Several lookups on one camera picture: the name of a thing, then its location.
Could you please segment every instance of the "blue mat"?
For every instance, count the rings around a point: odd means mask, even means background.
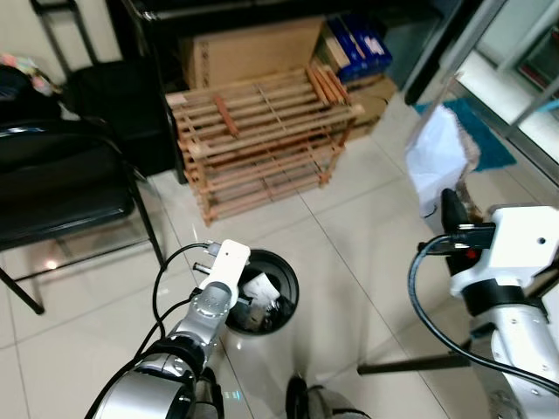
[[[414,107],[419,113],[423,113],[429,105],[430,103],[426,103]],[[466,99],[449,100],[443,102],[443,105],[456,114],[462,127],[480,147],[480,163],[475,169],[476,172],[516,164],[513,155],[500,143],[487,125],[473,113]]]

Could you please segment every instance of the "white plastic bag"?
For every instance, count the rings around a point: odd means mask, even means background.
[[[431,229],[442,233],[440,194],[456,189],[468,159],[452,111],[437,106],[405,150],[408,174],[419,197],[420,214]]]

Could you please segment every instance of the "black trash can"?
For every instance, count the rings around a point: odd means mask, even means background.
[[[245,285],[261,273],[279,293],[268,306],[255,304],[244,291]],[[275,253],[261,249],[251,250],[238,290],[239,301],[231,309],[226,325],[242,334],[261,336],[280,330],[293,317],[299,303],[299,282],[292,267]]]

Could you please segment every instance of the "wooden shoe rack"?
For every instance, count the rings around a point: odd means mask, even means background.
[[[326,66],[172,93],[167,101],[184,174],[208,225],[326,184],[363,112]]]

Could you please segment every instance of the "wall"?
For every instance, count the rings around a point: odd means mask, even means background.
[[[33,58],[39,68],[55,82],[64,73],[52,51],[39,18],[28,0],[0,0],[0,52]],[[100,61],[120,58],[120,52],[104,0],[77,0]],[[90,64],[78,30],[69,14],[53,17],[53,28],[62,51],[74,70]]]

